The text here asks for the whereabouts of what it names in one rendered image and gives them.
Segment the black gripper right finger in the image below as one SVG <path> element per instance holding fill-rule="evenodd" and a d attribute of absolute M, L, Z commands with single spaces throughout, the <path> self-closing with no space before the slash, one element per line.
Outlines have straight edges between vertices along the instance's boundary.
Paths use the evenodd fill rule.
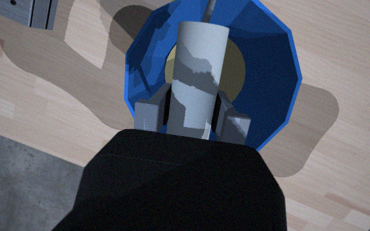
<path fill-rule="evenodd" d="M 249 116 L 238 113 L 225 92 L 218 90 L 211 122 L 217 141 L 245 145 L 250 122 Z"/>

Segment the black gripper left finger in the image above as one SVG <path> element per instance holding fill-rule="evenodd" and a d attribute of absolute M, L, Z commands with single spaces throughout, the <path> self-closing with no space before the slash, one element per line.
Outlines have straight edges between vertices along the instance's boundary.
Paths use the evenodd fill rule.
<path fill-rule="evenodd" d="M 166 126 L 170 110 L 172 84 L 163 86 L 149 99 L 139 99 L 135 103 L 134 129 L 160 132 Z"/>

